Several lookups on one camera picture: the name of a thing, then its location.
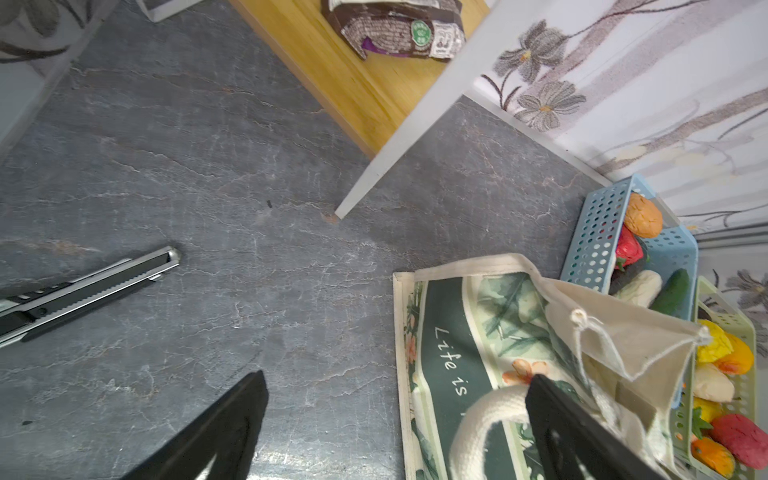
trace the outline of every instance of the green circular label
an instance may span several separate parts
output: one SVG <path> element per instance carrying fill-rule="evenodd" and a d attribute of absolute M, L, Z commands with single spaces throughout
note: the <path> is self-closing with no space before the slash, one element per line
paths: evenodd
<path fill-rule="evenodd" d="M 423 20 L 415 20 L 411 23 L 411 36 L 413 43 L 419 47 L 424 47 L 432 40 L 432 30 Z"/>

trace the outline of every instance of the floral tote bag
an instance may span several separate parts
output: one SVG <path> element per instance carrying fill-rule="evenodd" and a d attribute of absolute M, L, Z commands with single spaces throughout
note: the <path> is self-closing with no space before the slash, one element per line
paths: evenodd
<path fill-rule="evenodd" d="M 449 450 L 466 410 L 537 373 L 656 470 L 675 469 L 668 415 L 687 359 L 709 340 L 706 329 L 546 279 L 518 254 L 395 273 L 393 280 L 407 480 L 448 480 Z M 543 479 L 530 425 L 491 429 L 485 474 Z"/>

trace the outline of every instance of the white vegetable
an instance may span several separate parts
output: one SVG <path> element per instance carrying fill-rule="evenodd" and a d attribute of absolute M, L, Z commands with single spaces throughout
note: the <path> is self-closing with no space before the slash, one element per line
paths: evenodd
<path fill-rule="evenodd" d="M 733 383 L 714 364 L 704 363 L 694 373 L 694 396 L 713 402 L 730 402 L 735 393 Z"/>
<path fill-rule="evenodd" d="M 624 288 L 614 293 L 614 296 L 633 305 L 648 308 L 661 291 L 662 284 L 661 275 L 653 270 L 643 270 Z"/>

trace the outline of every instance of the wooden board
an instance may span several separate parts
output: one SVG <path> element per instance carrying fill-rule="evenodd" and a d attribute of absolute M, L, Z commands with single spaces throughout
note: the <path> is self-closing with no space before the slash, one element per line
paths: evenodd
<path fill-rule="evenodd" d="M 341 128 L 374 157 L 445 64 L 369 54 L 361 60 L 328 25 L 320 0 L 230 0 Z M 488 14 L 484 0 L 462 0 L 469 36 Z"/>

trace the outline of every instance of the gray floor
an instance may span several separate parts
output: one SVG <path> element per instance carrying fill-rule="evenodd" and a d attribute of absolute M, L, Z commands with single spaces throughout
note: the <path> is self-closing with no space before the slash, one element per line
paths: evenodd
<path fill-rule="evenodd" d="M 514 251 L 557 276 L 597 185 L 466 100 L 334 222 L 365 166 L 226 2 L 122 3 L 0 166 L 0 286 L 185 257 L 0 350 L 0 478 L 119 478 L 257 369 L 254 479 L 403 478 L 392 272 Z"/>

